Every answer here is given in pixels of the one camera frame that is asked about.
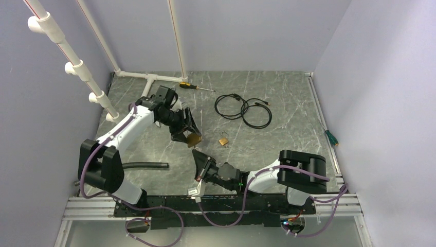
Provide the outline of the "large brass padlock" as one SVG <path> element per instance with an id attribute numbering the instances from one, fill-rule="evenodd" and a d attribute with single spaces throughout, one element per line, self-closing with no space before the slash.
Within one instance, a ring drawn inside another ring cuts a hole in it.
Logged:
<path id="1" fill-rule="evenodd" d="M 187 136 L 187 147 L 192 148 L 195 147 L 202 141 L 202 137 L 196 133 L 191 133 Z"/>

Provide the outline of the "small brass padlock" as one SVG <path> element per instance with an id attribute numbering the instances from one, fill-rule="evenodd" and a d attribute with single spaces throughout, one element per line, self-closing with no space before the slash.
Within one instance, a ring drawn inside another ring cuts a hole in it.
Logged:
<path id="1" fill-rule="evenodd" d="M 221 132 L 221 138 L 219 139 L 219 143 L 224 148 L 229 147 L 229 139 L 228 139 L 227 132 L 225 132 L 225 131 Z"/>

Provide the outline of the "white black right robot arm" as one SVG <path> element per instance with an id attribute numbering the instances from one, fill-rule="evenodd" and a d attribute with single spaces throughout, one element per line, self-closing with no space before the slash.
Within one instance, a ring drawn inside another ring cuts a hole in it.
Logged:
<path id="1" fill-rule="evenodd" d="M 326 184 L 330 181 L 326 176 L 326 159 L 311 153 L 282 150 L 270 165 L 252 171 L 241 171 L 228 162 L 218 165 L 215 158 L 198 150 L 193 150 L 192 154 L 197 185 L 187 192 L 196 202 L 204 196 L 205 183 L 238 193 L 256 194 L 280 184 L 286 186 L 284 209 L 295 214 L 310 195 L 326 193 Z"/>

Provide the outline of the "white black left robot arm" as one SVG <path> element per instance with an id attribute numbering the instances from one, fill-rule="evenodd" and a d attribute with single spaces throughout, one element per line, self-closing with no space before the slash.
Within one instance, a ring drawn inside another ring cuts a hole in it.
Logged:
<path id="1" fill-rule="evenodd" d="M 130 104 L 130 111 L 114 128 L 97 140 L 86 139 L 80 147 L 78 179 L 82 197 L 90 199 L 108 193 L 127 204 L 134 216 L 148 209 L 147 192 L 124 174 L 121 155 L 149 126 L 168 126 L 171 140 L 193 147 L 202 140 L 189 108 L 173 109 L 178 96 L 141 97 Z"/>

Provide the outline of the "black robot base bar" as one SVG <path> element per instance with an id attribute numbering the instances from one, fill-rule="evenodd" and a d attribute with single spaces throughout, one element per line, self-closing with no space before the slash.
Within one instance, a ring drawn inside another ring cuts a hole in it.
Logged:
<path id="1" fill-rule="evenodd" d="M 188 196 L 148 196 L 151 212 L 139 212 L 117 202 L 114 209 L 115 218 L 151 218 L 151 229 L 164 230 L 179 227 L 180 220 L 186 227 L 210 226 L 208 220 L 215 224 L 229 225 L 238 217 L 241 209 L 243 218 L 238 225 L 261 225 L 279 227 L 281 217 L 293 215 L 314 215 L 314 202 L 307 199 L 302 206 L 288 204 L 284 193 L 267 193 L 248 196 L 243 202 L 242 195 L 206 195 L 202 198 L 203 216 L 198 204 Z"/>

